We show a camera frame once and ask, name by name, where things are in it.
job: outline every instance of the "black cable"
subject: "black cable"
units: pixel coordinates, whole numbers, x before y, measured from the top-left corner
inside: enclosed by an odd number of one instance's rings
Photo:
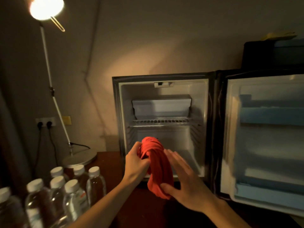
[[[87,147],[88,149],[90,149],[90,147],[88,147],[86,145],[81,145],[81,144],[77,144],[77,143],[73,143],[73,142],[70,142],[70,145],[84,146],[84,147]]]
[[[33,167],[33,170],[32,170],[33,171],[33,173],[32,173],[33,176],[35,176],[36,167],[37,167],[38,161],[39,161],[42,125],[43,125],[42,122],[37,123],[37,127],[38,127],[38,130],[39,130],[39,137],[38,137],[38,147],[37,147],[36,161],[34,163],[34,167]]]
[[[54,155],[55,155],[56,166],[59,166],[58,165],[58,160],[57,160],[57,150],[56,150],[56,146],[55,146],[55,143],[53,141],[52,134],[51,134],[52,122],[47,122],[47,128],[49,130],[50,141],[51,141],[51,143],[54,147]]]

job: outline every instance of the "person's left arm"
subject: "person's left arm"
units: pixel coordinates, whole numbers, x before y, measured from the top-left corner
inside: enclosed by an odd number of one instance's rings
[[[126,155],[125,175],[120,184],[80,216],[69,228],[107,228],[110,226],[122,205],[144,178],[149,168],[149,159],[141,160],[137,156],[140,146],[141,143],[136,142]]]

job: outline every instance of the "round lamp base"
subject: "round lamp base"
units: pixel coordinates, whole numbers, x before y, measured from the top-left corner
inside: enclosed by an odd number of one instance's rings
[[[93,149],[80,151],[73,156],[67,156],[62,160],[65,168],[73,168],[76,165],[87,165],[96,159],[97,152]]]

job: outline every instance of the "lamp shade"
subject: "lamp shade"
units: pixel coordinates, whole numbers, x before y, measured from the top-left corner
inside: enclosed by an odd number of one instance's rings
[[[47,20],[58,15],[63,9],[63,0],[33,0],[29,11],[37,20]]]

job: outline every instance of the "brown table top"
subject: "brown table top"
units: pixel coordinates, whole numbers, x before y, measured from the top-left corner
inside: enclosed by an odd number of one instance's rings
[[[122,159],[119,152],[98,152],[97,159],[86,165],[86,171],[93,166],[100,168],[107,186],[107,192],[115,188],[123,178]],[[71,177],[72,169],[66,169]],[[298,227],[289,215],[251,207],[239,203],[229,203],[252,227],[275,227],[288,223],[288,227]],[[202,213],[191,211],[175,199],[156,197],[145,187],[137,187],[120,209],[111,227],[215,227]]]

